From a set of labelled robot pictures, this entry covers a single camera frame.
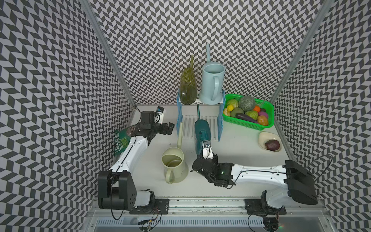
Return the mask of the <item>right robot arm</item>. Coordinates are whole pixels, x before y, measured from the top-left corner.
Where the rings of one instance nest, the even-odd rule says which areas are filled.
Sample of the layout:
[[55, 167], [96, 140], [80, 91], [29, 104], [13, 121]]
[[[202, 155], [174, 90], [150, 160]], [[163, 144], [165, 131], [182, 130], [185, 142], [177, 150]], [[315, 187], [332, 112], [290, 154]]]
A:
[[214, 186], [227, 189], [250, 183], [275, 186], [262, 192], [262, 206], [269, 208], [280, 209], [293, 202], [309, 206], [318, 204], [314, 176], [293, 160], [286, 160], [283, 165], [254, 167], [218, 163], [217, 157], [205, 159], [199, 156], [192, 164], [192, 171]]

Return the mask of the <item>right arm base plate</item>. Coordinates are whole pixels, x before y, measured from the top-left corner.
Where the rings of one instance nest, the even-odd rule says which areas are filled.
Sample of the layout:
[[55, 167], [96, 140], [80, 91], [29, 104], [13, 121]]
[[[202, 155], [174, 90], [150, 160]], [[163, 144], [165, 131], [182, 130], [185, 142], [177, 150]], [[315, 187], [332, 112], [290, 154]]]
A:
[[261, 199], [244, 199], [245, 209], [249, 215], [265, 217], [267, 215], [286, 215], [287, 211], [284, 206], [278, 209], [268, 206]]

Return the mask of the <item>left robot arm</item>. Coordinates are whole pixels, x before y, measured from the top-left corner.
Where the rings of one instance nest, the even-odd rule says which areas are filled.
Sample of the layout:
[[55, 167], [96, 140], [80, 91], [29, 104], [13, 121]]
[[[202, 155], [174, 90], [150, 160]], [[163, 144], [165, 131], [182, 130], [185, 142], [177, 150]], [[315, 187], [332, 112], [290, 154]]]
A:
[[157, 134], [171, 135], [174, 124], [136, 124], [125, 130], [129, 136], [128, 147], [117, 162], [108, 170], [98, 174], [98, 205], [100, 209], [140, 210], [152, 212], [156, 208], [155, 195], [151, 190], [137, 190], [132, 171], [149, 144]]

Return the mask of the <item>olive transparent watering can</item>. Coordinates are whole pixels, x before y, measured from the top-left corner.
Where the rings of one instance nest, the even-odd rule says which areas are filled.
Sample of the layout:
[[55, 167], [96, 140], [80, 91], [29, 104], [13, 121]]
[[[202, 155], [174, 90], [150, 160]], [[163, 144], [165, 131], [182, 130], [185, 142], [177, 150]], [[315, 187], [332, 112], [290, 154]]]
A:
[[182, 104], [191, 105], [197, 99], [197, 81], [194, 72], [194, 56], [190, 57], [190, 66], [186, 67], [180, 78], [180, 101]]

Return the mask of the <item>light blue watering can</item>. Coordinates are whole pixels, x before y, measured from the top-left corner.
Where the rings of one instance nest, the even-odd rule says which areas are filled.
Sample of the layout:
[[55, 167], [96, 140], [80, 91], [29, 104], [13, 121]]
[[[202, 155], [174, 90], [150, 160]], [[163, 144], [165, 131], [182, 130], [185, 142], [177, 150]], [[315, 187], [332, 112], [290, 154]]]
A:
[[206, 45], [207, 62], [202, 68], [202, 84], [199, 93], [201, 102], [215, 105], [223, 100], [222, 89], [226, 68], [219, 62], [211, 61], [210, 44]]

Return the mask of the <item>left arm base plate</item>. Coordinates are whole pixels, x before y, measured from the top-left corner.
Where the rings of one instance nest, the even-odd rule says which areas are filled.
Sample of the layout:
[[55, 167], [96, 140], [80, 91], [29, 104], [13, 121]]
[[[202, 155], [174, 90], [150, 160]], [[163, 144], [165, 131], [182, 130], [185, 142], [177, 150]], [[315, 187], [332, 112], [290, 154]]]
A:
[[159, 214], [167, 215], [169, 212], [170, 199], [159, 198], [151, 200], [147, 206], [137, 206], [133, 208], [129, 213], [131, 215], [149, 215], [149, 214]]

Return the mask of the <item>blue white slatted shelf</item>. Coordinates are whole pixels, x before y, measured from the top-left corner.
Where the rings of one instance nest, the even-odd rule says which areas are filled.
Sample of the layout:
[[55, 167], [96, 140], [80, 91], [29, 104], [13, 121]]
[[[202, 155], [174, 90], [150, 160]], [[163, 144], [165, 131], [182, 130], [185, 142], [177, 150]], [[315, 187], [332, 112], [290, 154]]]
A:
[[213, 114], [212, 116], [202, 116], [200, 113], [200, 106], [204, 106], [202, 102], [197, 99], [193, 104], [198, 106], [196, 115], [184, 115], [182, 113], [182, 107], [184, 106], [180, 101], [180, 90], [177, 94], [177, 110], [178, 117], [176, 123], [177, 133], [181, 130], [181, 123], [183, 124], [182, 136], [184, 139], [193, 140], [199, 133], [197, 130], [206, 131], [209, 133], [208, 140], [220, 141], [223, 131], [223, 110], [225, 106], [225, 91], [222, 90], [223, 100], [215, 106], [218, 106], [218, 115]]

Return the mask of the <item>dark teal watering can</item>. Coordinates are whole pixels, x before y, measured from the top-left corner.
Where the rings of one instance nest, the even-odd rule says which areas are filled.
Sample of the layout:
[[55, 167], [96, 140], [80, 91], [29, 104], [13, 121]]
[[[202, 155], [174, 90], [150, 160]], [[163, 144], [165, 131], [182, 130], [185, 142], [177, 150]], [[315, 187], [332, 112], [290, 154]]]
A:
[[195, 128], [195, 150], [196, 155], [202, 155], [203, 141], [211, 140], [211, 130], [209, 123], [206, 120], [201, 119], [200, 106], [197, 104], [197, 116], [198, 119], [194, 124]]

